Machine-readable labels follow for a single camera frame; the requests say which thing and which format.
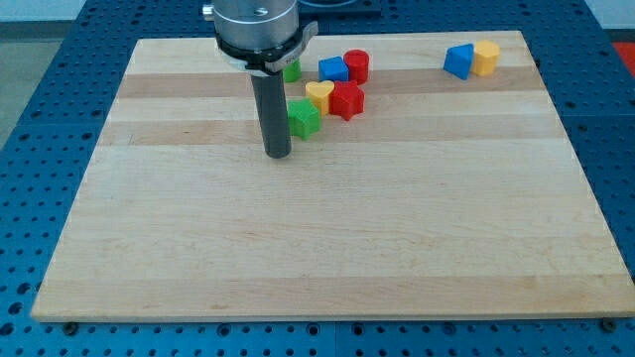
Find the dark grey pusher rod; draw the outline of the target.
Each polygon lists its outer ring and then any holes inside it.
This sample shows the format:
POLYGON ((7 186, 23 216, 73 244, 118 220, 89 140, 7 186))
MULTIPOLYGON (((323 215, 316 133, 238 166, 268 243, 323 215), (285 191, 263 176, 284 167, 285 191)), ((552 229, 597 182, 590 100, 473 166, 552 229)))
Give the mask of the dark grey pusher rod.
POLYGON ((251 82, 265 153, 272 159, 285 158, 292 144, 283 75, 252 75, 251 82))

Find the black clamp ring flange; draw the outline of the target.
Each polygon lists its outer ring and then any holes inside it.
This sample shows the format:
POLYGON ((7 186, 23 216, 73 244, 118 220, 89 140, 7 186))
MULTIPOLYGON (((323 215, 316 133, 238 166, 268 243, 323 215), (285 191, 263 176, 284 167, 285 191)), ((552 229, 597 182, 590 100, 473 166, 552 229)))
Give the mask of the black clamp ring flange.
POLYGON ((219 35, 215 39, 218 49, 231 66, 251 75, 271 76, 297 61, 317 34, 318 22, 312 21, 297 29, 281 45, 265 50, 240 49, 230 45, 219 35))

